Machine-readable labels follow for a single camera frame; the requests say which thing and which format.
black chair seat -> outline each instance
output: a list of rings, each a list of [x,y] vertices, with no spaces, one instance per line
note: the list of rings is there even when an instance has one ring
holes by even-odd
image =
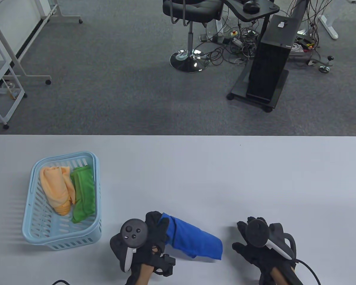
[[[183,18],[182,0],[173,0],[173,17]],[[186,0],[185,20],[196,23],[209,23],[220,20],[223,9],[222,0]],[[163,0],[163,13],[170,16],[170,0]]]

black desk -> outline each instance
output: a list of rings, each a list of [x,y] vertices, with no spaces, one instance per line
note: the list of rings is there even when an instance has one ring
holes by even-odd
[[[279,7],[269,0],[256,0],[256,3],[260,5],[260,12],[253,15],[245,13],[243,4],[237,0],[223,0],[223,2],[243,22],[251,22],[279,12]]]
[[[258,39],[260,42],[262,35],[265,33],[265,30],[269,23],[269,17],[272,14],[278,13],[280,8],[273,3],[274,0],[255,0],[260,5],[260,12],[257,14],[247,14],[243,11],[243,4],[237,0],[223,0],[224,4],[227,5],[231,11],[243,22],[251,22],[253,20],[264,18],[264,23],[262,24],[261,33]],[[244,67],[243,72],[237,79],[235,85],[233,86],[231,92],[227,95],[228,100],[233,100],[235,97],[240,98],[244,101],[250,102],[252,104],[261,106],[262,109],[270,113],[277,104],[278,98],[281,95],[282,89],[285,85],[286,78],[288,76],[288,71],[284,70],[281,74],[280,80],[277,84],[276,90],[273,94],[273,97],[270,102],[265,102],[259,99],[251,98],[247,96],[247,89],[249,84],[249,74],[252,67],[253,61],[249,61]]]

hand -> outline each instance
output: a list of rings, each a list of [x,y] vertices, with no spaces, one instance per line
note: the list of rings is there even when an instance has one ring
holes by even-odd
[[[128,278],[126,285],[147,284],[150,275],[155,270],[152,265],[153,258],[159,258],[165,251],[169,219],[163,218],[160,221],[161,217],[162,214],[157,211],[146,214],[145,223],[148,226],[148,238],[145,244],[133,254],[131,276]]]
[[[166,232],[169,227],[169,219],[163,218],[160,221],[161,217],[162,214],[157,211],[146,214],[145,223],[148,226],[148,238],[146,243],[134,254],[133,260],[137,261],[137,256],[140,255],[146,257],[151,254],[158,254],[158,256],[160,256],[165,251],[165,244],[167,241]]]
[[[254,217],[249,217],[248,223],[254,219]],[[258,219],[266,223],[264,218],[259,217]],[[284,258],[275,250],[269,249],[266,246],[261,248],[252,246],[246,239],[246,227],[247,224],[243,221],[237,223],[237,228],[247,244],[233,243],[232,248],[245,258],[246,261],[260,269],[260,282],[262,281],[261,279],[263,279],[264,284],[275,284],[275,281],[271,277],[271,272],[273,268],[276,267],[290,284],[302,284],[294,273],[295,262]]]

white metal rack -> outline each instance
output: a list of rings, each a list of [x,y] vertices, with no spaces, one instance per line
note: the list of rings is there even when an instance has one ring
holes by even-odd
[[[41,30],[43,29],[45,24],[48,23],[50,19],[52,19],[53,21],[55,20],[56,22],[67,22],[67,21],[76,19],[76,20],[78,20],[79,23],[83,23],[80,16],[65,16],[65,15],[63,15],[60,10],[60,6],[58,4],[58,0],[50,0],[50,1],[52,2],[51,11],[49,12],[49,14],[47,16],[42,17],[42,19],[43,19],[42,24],[40,25],[40,27],[38,28],[37,32],[34,34],[32,39],[30,39],[28,45],[25,47],[24,51],[21,53],[19,58],[16,57],[16,54],[14,53],[14,51],[12,50],[8,41],[6,40],[6,38],[4,37],[3,33],[0,30],[0,42],[3,44],[5,50],[11,57],[11,60],[13,61],[14,65],[18,68],[19,73],[20,73],[18,76],[22,76],[22,77],[26,77],[26,78],[30,78],[30,79],[45,80],[45,83],[47,85],[50,85],[52,83],[52,77],[50,75],[29,75],[29,74],[27,74],[21,65],[21,60],[24,58],[24,56],[27,53],[27,51],[29,50],[30,46],[33,44],[34,40],[37,38],[37,36],[41,32]],[[7,76],[4,76],[4,79],[12,80],[13,76],[7,75]]]
[[[11,88],[9,87],[8,83],[3,80],[4,82],[4,88],[0,88],[0,96],[7,96],[7,102],[9,101],[11,103],[11,107],[9,108],[8,111],[6,111],[5,115],[1,115],[0,114],[0,123],[3,123],[3,128],[4,129],[8,129],[9,125],[8,125],[8,121],[10,120],[11,116],[13,115],[14,111],[16,110],[18,104],[20,103],[21,99],[23,97],[27,97],[24,88],[21,86],[21,83],[18,81],[17,76],[15,75],[15,73],[13,72],[13,69],[11,68],[10,64],[6,61],[5,59],[5,54],[3,52],[3,50],[1,50],[0,48],[0,54],[1,57],[3,58],[0,61],[0,80],[3,80],[5,77],[5,73],[7,72],[7,70],[10,71],[11,73],[11,77],[14,80],[14,87]]]

chair base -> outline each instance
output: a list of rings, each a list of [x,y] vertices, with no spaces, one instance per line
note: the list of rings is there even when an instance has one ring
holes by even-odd
[[[205,65],[205,57],[200,56],[201,51],[193,50],[189,56],[186,49],[173,53],[170,57],[170,65],[182,72],[200,72],[207,66]]]

